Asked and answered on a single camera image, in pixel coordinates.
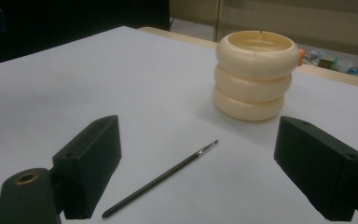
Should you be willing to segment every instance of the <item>table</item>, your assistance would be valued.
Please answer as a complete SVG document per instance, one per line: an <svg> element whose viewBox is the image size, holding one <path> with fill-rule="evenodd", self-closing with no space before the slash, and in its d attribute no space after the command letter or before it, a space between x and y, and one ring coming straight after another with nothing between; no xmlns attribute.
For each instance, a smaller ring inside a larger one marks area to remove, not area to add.
<svg viewBox="0 0 358 224"><path fill-rule="evenodd" d="M120 165L92 219L62 223L330 223L273 160L279 116L242 122L214 107L215 65L213 48L127 27L0 63L0 186L50 168L90 122L116 114ZM297 69L285 97L280 115L358 150L358 87ZM101 218L216 138L204 157Z"/></svg>

